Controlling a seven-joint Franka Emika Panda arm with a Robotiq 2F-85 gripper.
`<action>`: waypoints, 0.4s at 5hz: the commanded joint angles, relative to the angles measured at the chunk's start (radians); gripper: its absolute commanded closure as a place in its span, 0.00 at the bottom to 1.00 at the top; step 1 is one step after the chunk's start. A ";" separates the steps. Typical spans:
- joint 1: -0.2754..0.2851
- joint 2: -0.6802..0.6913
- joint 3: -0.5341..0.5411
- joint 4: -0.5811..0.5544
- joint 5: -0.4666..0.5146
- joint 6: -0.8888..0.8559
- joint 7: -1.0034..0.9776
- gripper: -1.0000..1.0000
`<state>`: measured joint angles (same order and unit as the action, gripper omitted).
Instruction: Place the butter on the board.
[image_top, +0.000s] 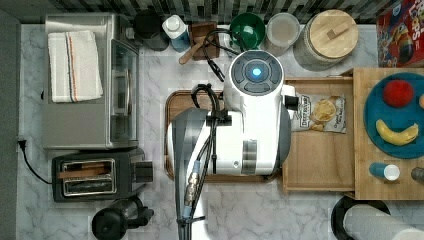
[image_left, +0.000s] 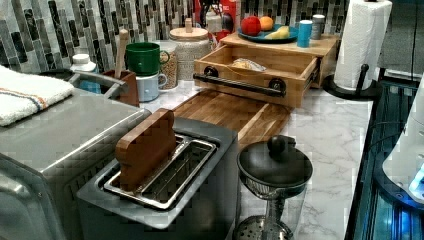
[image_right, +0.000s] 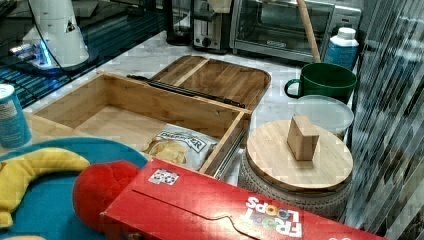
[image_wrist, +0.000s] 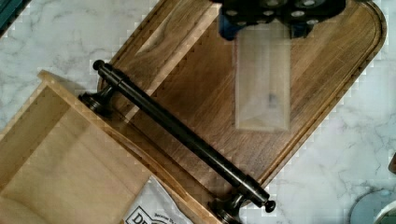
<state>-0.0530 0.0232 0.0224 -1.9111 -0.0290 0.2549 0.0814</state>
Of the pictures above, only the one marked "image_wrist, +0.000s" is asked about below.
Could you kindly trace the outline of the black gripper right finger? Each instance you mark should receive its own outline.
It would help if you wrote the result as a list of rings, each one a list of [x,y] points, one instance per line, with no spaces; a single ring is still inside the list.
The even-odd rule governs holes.
[[[347,0],[285,1],[276,9],[276,18],[289,28],[291,39],[307,37],[316,24],[339,15],[347,5]]]

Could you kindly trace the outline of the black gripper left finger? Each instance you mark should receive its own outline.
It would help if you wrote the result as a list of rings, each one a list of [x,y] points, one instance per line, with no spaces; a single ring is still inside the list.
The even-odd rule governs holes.
[[[244,28],[268,23],[275,18],[275,7],[268,0],[218,0],[219,34],[232,41]]]

